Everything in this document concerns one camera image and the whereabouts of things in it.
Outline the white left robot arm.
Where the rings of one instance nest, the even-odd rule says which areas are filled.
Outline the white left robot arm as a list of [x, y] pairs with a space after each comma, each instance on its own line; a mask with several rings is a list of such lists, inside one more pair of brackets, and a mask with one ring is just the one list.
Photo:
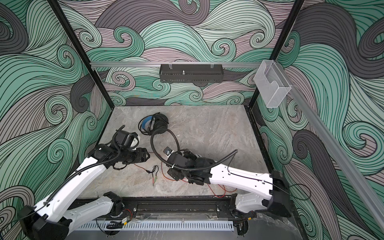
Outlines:
[[100, 217], [122, 217], [122, 197], [107, 192], [102, 197], [70, 209], [78, 196], [98, 176], [117, 163], [124, 166], [146, 162], [147, 149], [139, 147], [140, 137], [119, 128], [107, 144], [99, 144], [80, 166], [50, 195], [18, 214], [22, 232], [30, 240], [64, 240], [78, 227]]

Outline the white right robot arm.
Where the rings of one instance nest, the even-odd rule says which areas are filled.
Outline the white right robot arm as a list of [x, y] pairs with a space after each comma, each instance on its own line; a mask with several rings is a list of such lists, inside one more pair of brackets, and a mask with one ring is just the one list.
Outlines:
[[223, 185], [245, 191], [245, 194], [235, 197], [235, 210], [244, 214], [266, 211], [284, 218], [291, 217], [290, 187], [282, 172], [273, 170], [260, 174], [224, 165], [225, 161], [236, 155], [237, 150], [215, 161], [195, 155], [187, 149], [173, 151], [166, 148], [164, 154], [167, 157], [163, 158], [154, 144], [154, 136], [158, 132], [160, 130], [152, 133], [150, 144], [155, 156], [169, 168], [168, 174], [173, 180], [185, 180], [200, 186]]

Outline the black blue gaming headset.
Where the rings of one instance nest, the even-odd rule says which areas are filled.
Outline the black blue gaming headset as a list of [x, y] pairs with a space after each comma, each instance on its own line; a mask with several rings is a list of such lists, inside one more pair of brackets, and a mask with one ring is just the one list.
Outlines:
[[168, 129], [169, 119], [162, 113], [155, 113], [140, 120], [138, 124], [139, 131], [146, 136], [165, 133]]

